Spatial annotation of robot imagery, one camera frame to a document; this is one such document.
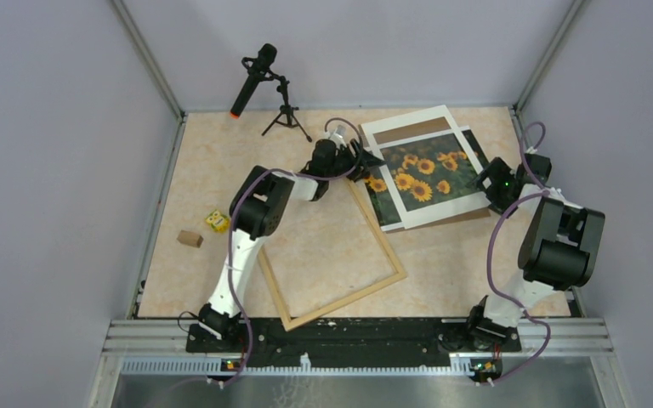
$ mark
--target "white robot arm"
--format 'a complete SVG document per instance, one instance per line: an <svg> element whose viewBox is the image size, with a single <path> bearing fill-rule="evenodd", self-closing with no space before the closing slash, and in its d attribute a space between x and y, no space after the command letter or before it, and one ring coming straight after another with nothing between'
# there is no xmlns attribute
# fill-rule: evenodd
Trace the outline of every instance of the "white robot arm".
<svg viewBox="0 0 653 408"><path fill-rule="evenodd" d="M284 179L285 181L289 180L292 182L291 192L289 193L286 201L312 201L315 199L318 187L318 183L315 180L295 177L291 175L284 176L275 174L274 177ZM249 282L249 278L252 274L258 252L266 241L267 237L268 235L261 235L252 238L250 233L244 229L236 229L233 232L231 239L231 253L233 257L231 262L231 279L236 290L236 296L240 299L244 298L244 293L247 290L247 283ZM226 260L224 261L224 267L221 270L219 283L217 283L216 288L214 289L214 292L209 298L207 304L210 305L210 308L213 312L220 316L226 316L227 320L231 320L239 314L239 309L236 307L236 302L234 302L234 298L231 296L231 292L229 290L229 265L227 264ZM211 332L217 339L222 339L222 333L219 331L219 329L212 328L201 321L199 324L203 329Z"/></svg>
<svg viewBox="0 0 653 408"><path fill-rule="evenodd" d="M231 226L231 280L239 299L244 298L261 246L279 226L289 201L317 201L327 192L328 180L347 173L345 177L352 181L363 179L369 168L383 164L364 151L359 142L344 142L344 131L344 127L338 126L324 139L318 140L311 160L299 172L300 175L269 173L263 177L268 173L267 169L256 166L236 193L230 208L232 218L236 203L257 179L263 177L244 199ZM229 289L229 265L225 261L219 283L199 312L199 326L219 340L233 341L233 338L226 337L233 337L239 311Z"/></svg>
<svg viewBox="0 0 653 408"><path fill-rule="evenodd" d="M524 184L520 198L540 190ZM594 269L605 215L567 201L554 188L539 200L522 203L518 211L534 216L520 248L520 270L500 291L530 309L553 293L586 284ZM467 321L474 346L504 345L523 315L524 310L512 300L497 294L485 296Z"/></svg>

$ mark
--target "wooden block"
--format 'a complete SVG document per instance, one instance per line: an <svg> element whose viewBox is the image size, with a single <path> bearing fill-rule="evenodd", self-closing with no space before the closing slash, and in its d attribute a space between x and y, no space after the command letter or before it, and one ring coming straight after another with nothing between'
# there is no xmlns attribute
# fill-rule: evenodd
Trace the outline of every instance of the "wooden block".
<svg viewBox="0 0 653 408"><path fill-rule="evenodd" d="M201 235L198 235L196 232L184 231L183 229L179 232L179 236L176 237L176 241L181 242L184 245L189 247L198 248L202 246L204 238Z"/></svg>

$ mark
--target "microphone stand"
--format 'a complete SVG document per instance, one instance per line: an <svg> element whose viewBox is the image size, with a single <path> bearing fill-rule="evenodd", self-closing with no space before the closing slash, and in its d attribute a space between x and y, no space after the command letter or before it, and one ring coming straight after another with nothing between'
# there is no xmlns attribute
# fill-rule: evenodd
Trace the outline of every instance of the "microphone stand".
<svg viewBox="0 0 653 408"><path fill-rule="evenodd" d="M281 97L284 99L284 104L279 107L279 115L277 115L273 121L269 124L269 126L266 127L266 129L261 133L262 136L265 136L267 132L269 132L269 129L271 129L272 126L274 126L275 123L279 123L280 125L294 129L295 127L299 127L302 129L302 133L304 133L304 136L306 136L306 140L311 143L311 137L306 133L304 128L302 127L302 124L299 123L299 120L297 120L297 117L294 115L294 111L298 111L299 108L297 106L291 106L289 105L289 81L287 81L287 78L283 75L276 75L274 72L271 72L271 77L267 77L267 81L273 81L273 80L278 80L279 85L276 87L276 91L281 94ZM279 119L286 115L287 116L287 122L281 122Z"/></svg>

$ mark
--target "yellow cube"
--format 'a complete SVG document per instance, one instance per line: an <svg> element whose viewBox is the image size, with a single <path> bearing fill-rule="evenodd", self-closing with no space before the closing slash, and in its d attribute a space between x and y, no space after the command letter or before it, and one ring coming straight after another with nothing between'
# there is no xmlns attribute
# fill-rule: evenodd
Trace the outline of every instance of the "yellow cube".
<svg viewBox="0 0 653 408"><path fill-rule="evenodd" d="M204 218L208 226L216 232L226 232L229 230L229 216L222 214L219 210L214 210Z"/></svg>

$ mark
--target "microphone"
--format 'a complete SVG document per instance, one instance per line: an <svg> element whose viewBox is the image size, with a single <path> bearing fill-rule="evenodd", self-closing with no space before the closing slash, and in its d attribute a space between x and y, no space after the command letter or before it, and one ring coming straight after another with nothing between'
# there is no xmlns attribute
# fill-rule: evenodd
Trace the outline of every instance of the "microphone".
<svg viewBox="0 0 653 408"><path fill-rule="evenodd" d="M249 76L244 82L244 86L241 87L239 96L236 97L234 105L231 106L231 117L238 119L241 113L244 111L244 108L247 106L250 98L254 94L254 91L257 88L259 82L266 80L266 75L271 73L270 67L274 63L276 58L276 47L266 43L259 50L257 58L244 58L241 60L241 64L247 68L247 73Z"/></svg>

